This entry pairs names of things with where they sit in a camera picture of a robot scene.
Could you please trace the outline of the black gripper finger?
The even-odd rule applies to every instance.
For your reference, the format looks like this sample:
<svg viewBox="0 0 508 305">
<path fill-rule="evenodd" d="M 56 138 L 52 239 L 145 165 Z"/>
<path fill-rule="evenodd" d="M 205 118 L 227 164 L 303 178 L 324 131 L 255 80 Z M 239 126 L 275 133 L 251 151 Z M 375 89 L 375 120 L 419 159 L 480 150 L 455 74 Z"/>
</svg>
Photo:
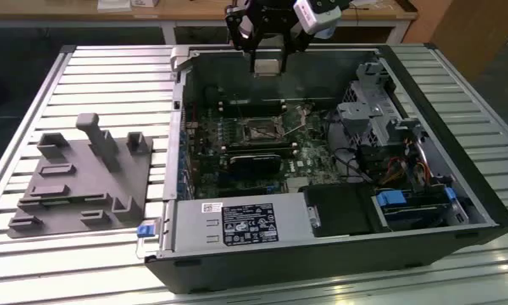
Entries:
<svg viewBox="0 0 508 305">
<path fill-rule="evenodd" d="M 241 23 L 248 20 L 252 24 L 248 35 L 243 35 Z M 233 48 L 249 54 L 249 72 L 255 72 L 256 50 L 261 42 L 263 33 L 259 27 L 261 20 L 261 5 L 247 4 L 227 6 L 227 28 Z"/>
<path fill-rule="evenodd" d="M 305 51 L 312 41 L 312 35 L 304 30 L 300 30 L 297 34 L 288 31 L 283 33 L 283 40 L 280 71 L 285 72 L 288 56 L 296 52 Z"/>
</svg>

